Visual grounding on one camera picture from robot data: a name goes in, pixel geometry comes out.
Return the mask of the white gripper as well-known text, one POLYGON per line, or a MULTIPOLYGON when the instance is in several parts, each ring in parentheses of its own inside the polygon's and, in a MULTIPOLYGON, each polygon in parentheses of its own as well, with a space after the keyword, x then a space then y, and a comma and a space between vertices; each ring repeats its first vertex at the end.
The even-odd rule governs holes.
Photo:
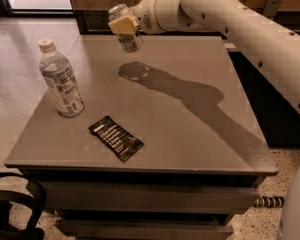
POLYGON ((161 34, 164 30, 159 26, 156 14, 155 6, 157 0, 141 0, 137 5, 132 7, 134 16, 125 15, 114 19, 108 23, 111 31, 114 34, 135 34, 141 30, 149 35, 161 34))

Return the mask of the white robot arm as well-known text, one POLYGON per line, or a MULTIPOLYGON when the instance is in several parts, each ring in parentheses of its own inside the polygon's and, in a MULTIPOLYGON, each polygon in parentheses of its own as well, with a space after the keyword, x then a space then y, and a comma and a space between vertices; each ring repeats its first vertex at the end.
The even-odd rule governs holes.
POLYGON ((140 32, 223 34, 300 115, 300 35, 249 9, 239 0, 141 0, 109 10, 117 36, 140 32))

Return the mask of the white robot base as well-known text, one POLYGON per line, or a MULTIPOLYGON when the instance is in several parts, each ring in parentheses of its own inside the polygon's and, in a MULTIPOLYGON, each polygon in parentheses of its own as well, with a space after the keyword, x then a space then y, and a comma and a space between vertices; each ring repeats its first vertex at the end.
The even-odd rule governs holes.
POLYGON ((285 198, 276 240, 300 240, 300 167, 285 198))

